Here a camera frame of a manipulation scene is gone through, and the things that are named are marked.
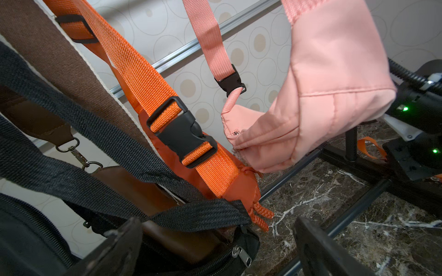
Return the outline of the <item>brown leather bag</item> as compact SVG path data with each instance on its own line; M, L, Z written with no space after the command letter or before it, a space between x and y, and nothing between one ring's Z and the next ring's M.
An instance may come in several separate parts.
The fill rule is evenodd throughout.
M92 72L67 44L54 23L36 3L1 2L1 34L20 51L14 61L1 60L1 112L17 124L20 118L46 124L46 111L62 119L63 129L80 131L103 150L111 134L119 131L121 141L135 129L128 118L119 120L110 111L113 102L97 80L81 89ZM19 151L1 150L1 177L37 192L69 201L67 188L75 187L78 198L70 203L76 213L102 234L120 226L126 218L139 216L146 234L144 248L159 265L199 265L230 251L218 231L186 233L162 228L147 219L176 206L176 202L155 184L150 172L141 182L122 167L107 167L87 176L72 165L45 157L37 148L25 145Z

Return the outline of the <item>pink bag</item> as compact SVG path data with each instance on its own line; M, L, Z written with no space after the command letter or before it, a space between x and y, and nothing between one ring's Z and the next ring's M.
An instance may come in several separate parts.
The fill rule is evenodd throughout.
M239 77L207 1L184 8L215 80L227 92L224 134L255 170L298 163L320 144L381 117L394 102L387 55L365 1L283 1L291 25L288 73L265 113L238 105Z

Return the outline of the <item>red-orange waist bag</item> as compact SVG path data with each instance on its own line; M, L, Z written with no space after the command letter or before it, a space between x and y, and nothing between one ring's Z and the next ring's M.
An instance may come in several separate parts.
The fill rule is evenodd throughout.
M256 171L204 133L158 71L87 1L47 1L68 37L106 62L163 161L206 197L242 202L268 231L274 213L260 204Z

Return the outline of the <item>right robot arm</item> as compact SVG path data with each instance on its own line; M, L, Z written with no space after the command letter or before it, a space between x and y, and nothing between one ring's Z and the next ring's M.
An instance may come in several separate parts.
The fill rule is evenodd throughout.
M403 181L442 172L442 61L432 60L412 72L389 60L390 72L402 80L382 121L399 134L384 144L387 159Z

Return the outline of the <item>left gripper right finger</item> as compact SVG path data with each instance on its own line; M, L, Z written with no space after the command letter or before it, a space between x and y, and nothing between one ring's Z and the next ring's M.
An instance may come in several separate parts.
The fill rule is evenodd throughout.
M298 256L305 276L374 275L308 218L297 218L295 231Z

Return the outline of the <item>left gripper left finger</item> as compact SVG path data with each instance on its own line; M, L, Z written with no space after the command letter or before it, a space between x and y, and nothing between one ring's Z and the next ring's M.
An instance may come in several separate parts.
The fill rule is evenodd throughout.
M66 271L66 276L133 275L143 236L139 219L130 218L106 234L107 240Z

